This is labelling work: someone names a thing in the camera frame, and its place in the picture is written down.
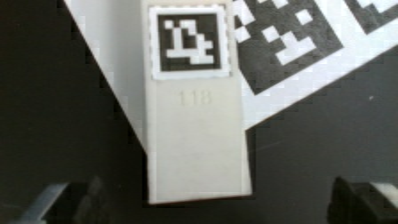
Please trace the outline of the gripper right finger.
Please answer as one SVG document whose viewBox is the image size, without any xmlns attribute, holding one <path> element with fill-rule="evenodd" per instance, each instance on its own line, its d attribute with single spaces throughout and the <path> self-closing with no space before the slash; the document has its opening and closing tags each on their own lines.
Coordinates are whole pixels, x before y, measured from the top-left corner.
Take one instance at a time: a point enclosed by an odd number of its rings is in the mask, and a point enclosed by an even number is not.
<svg viewBox="0 0 398 224">
<path fill-rule="evenodd" d="M 398 224 L 398 186 L 338 177 L 328 209 L 329 224 Z"/>
</svg>

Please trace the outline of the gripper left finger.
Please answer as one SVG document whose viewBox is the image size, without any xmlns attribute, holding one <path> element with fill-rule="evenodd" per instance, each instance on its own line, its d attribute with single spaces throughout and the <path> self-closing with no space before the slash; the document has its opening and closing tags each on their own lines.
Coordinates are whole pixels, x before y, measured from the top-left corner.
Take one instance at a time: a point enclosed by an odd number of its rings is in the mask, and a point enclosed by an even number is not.
<svg viewBox="0 0 398 224">
<path fill-rule="evenodd" d="M 107 191 L 98 177 L 90 182 L 47 186 L 17 224 L 107 224 Z"/>
</svg>

